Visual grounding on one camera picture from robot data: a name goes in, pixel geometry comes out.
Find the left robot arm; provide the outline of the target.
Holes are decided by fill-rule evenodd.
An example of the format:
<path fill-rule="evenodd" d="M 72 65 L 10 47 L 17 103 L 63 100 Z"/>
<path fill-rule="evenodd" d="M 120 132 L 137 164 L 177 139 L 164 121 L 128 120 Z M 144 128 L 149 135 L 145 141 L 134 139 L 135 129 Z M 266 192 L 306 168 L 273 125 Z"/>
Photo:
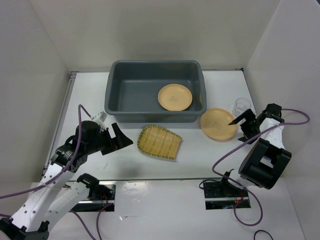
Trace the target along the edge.
<path fill-rule="evenodd" d="M 102 187 L 94 176 L 84 173 L 65 193 L 59 192 L 75 175 L 88 156 L 97 152 L 102 155 L 118 151 L 133 144 L 116 123 L 110 136 L 103 123 L 86 120 L 81 122 L 75 134 L 58 147 L 37 187 L 31 189 L 26 202 L 12 216 L 0 220 L 0 230 L 10 240 L 46 240 L 50 230 L 79 201 L 94 200 Z"/>

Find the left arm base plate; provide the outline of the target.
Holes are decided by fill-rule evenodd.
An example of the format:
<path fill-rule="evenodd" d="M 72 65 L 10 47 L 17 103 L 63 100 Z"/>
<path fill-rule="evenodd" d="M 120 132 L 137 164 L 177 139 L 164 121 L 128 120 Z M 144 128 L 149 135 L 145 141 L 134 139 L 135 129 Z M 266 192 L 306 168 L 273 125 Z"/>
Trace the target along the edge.
<path fill-rule="evenodd" d="M 92 198 L 84 198 L 72 210 L 77 213 L 115 211 L 116 182 L 101 181 L 99 191 Z"/>

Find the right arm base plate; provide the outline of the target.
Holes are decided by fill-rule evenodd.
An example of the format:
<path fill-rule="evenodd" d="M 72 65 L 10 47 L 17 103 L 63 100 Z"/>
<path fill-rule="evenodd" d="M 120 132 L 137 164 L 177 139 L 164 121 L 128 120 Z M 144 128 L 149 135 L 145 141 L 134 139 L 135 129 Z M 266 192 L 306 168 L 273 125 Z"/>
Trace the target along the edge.
<path fill-rule="evenodd" d="M 198 187 L 203 190 L 206 210 L 233 209 L 236 204 L 239 209 L 251 208 L 248 192 L 222 178 L 202 180 Z"/>

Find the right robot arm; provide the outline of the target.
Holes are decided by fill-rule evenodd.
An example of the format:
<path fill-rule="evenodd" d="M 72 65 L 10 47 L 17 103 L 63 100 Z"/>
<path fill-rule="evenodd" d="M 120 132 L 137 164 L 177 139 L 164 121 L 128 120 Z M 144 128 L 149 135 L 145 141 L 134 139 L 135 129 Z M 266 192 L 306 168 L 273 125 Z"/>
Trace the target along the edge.
<path fill-rule="evenodd" d="M 249 144 L 254 146 L 241 163 L 238 172 L 230 170 L 225 175 L 242 186 L 257 186 L 269 190 L 276 184 L 292 158 L 292 153 L 283 145 L 284 126 L 281 124 L 285 120 L 282 118 L 282 107 L 270 103 L 258 116 L 251 109 L 247 109 L 229 124 L 236 125 L 239 122 L 242 122 L 240 128 L 243 137 L 238 140 L 243 143 L 271 127 L 276 128 L 262 134 L 257 141 L 250 141 Z"/>

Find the tan plate with bear logo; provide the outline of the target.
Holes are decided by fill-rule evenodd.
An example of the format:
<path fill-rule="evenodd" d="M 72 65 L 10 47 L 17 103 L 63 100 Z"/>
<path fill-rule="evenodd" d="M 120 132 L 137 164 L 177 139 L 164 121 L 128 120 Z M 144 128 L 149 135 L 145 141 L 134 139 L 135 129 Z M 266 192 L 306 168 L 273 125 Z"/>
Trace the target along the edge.
<path fill-rule="evenodd" d="M 168 111 L 184 111 L 192 101 L 191 91 L 181 84 L 168 84 L 158 92 L 159 104 Z"/>

